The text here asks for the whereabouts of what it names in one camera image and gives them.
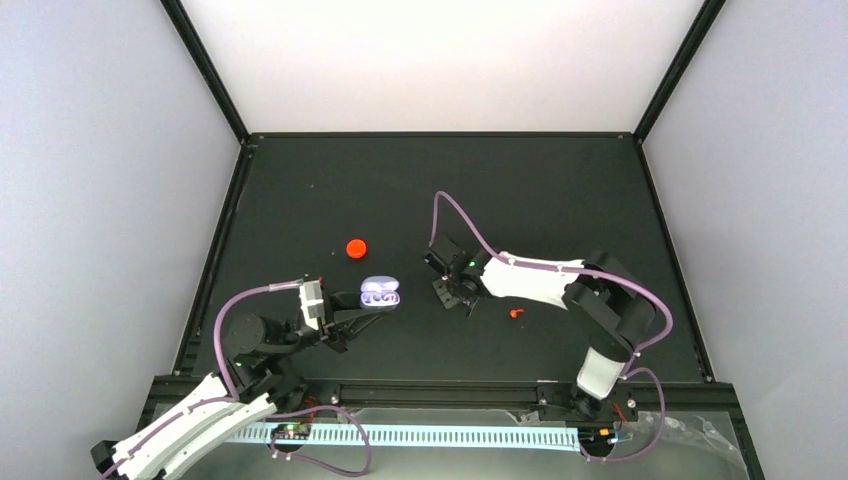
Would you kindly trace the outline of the lavender earbud charging case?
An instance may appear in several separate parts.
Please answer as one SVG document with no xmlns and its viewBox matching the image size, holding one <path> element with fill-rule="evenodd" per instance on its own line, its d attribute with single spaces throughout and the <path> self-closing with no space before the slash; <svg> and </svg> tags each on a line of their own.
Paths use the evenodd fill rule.
<svg viewBox="0 0 848 480">
<path fill-rule="evenodd" d="M 399 293 L 400 281 L 391 276 L 377 275 L 365 278 L 360 285 L 360 303 L 363 309 L 393 309 L 400 305 L 401 297 Z M 365 300 L 370 295 L 380 295 L 382 298 L 385 295 L 396 294 L 399 296 L 400 302 L 398 305 L 386 305 L 383 301 L 378 305 L 368 305 Z"/>
</svg>

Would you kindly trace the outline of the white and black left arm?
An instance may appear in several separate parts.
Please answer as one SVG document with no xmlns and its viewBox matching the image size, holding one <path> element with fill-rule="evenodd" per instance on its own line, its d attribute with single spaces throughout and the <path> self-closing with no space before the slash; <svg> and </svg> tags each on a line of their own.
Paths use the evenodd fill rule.
<svg viewBox="0 0 848 480">
<path fill-rule="evenodd" d="M 294 290 L 299 313 L 291 321 L 258 315 L 229 318 L 242 300 Z M 300 439 L 322 411 L 341 413 L 336 395 L 324 404 L 293 367 L 294 355 L 317 344 L 344 352 L 348 342 L 399 306 L 392 277 L 365 279 L 355 292 L 328 293 L 319 280 L 293 280 L 243 291 L 221 308 L 213 325 L 217 367 L 174 406 L 121 441 L 91 450 L 102 479 L 179 479 L 234 434 L 259 421 L 282 421 L 269 446 Z"/>
</svg>

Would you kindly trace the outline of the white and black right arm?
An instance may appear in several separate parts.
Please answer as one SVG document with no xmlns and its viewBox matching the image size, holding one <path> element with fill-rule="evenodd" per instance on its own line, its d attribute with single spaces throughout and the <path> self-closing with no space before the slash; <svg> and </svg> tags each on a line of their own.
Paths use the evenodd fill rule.
<svg viewBox="0 0 848 480">
<path fill-rule="evenodd" d="M 588 338 L 572 410 L 593 419 L 610 404 L 610 394 L 634 358 L 637 345 L 658 314 L 658 306 L 621 265 L 606 254 L 587 260 L 550 261 L 459 249 L 423 257 L 439 279 L 434 289 L 443 305 L 473 305 L 484 297 L 520 298 L 560 308 Z"/>
</svg>

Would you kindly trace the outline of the orange round bottle cap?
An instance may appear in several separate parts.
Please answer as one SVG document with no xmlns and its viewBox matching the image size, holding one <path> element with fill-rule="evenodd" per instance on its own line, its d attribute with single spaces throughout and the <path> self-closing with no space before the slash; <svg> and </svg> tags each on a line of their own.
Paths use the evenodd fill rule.
<svg viewBox="0 0 848 480">
<path fill-rule="evenodd" d="M 361 259 L 368 253 L 367 243 L 361 238 L 351 239 L 345 246 L 346 255 L 351 259 Z"/>
</svg>

